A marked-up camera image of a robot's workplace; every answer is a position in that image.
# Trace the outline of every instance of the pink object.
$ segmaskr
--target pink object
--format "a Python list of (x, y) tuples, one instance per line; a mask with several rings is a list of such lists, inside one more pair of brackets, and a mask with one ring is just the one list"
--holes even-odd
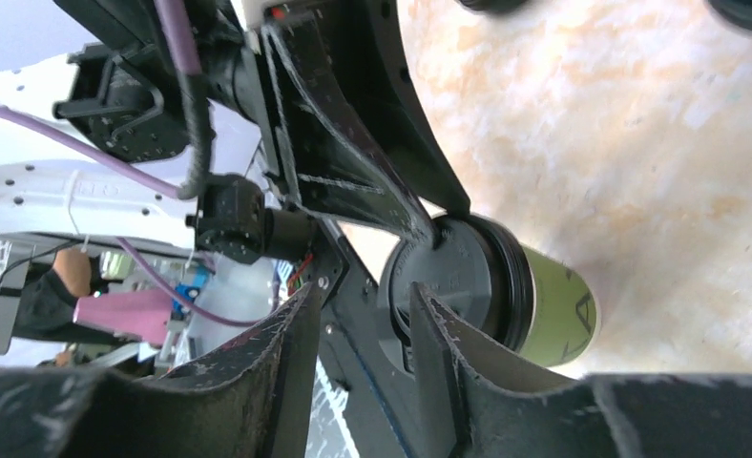
[(128, 334), (152, 345), (162, 345), (168, 334), (171, 298), (162, 290), (102, 294), (81, 298), (73, 321), (82, 326)]

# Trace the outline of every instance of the red wire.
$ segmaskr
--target red wire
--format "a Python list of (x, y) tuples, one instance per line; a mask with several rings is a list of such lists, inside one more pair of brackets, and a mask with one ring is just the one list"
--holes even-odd
[(288, 288), (290, 295), (294, 292), (292, 289), (292, 285), (295, 283), (295, 281), (297, 281), (300, 278), (305, 268), (308, 267), (308, 264), (313, 259), (314, 259), (314, 255), (309, 253), (308, 256), (305, 257), (305, 260), (303, 260), (303, 263), (301, 264), (301, 266), (298, 267), (298, 270), (294, 274), (292, 274), (291, 277), (289, 277), (288, 281), (286, 281), (286, 287)]

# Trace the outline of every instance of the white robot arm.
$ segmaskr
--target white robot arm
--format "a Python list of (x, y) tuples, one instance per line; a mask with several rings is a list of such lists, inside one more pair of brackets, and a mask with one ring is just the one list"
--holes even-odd
[[(89, 143), (53, 103), (69, 96), (77, 67), (59, 55), (0, 72), (0, 105)], [(168, 177), (172, 181), (180, 177)], [(0, 236), (52, 233), (146, 239), (194, 248), (185, 217), (196, 201), (167, 198), (41, 134), (0, 119)]]

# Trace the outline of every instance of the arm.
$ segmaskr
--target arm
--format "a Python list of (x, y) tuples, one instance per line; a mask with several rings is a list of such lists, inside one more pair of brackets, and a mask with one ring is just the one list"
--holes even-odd
[(61, 250), (55, 255), (52, 270), (74, 297), (83, 298), (92, 293), (93, 269), (86, 253), (75, 248)]

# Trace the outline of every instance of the beige marble surface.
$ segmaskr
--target beige marble surface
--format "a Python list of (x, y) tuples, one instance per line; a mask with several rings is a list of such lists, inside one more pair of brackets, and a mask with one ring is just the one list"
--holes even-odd
[[(595, 290), (601, 334), (562, 371), (752, 372), (752, 38), (700, 0), (399, 3), (475, 212)], [(395, 239), (347, 232), (379, 275)]]

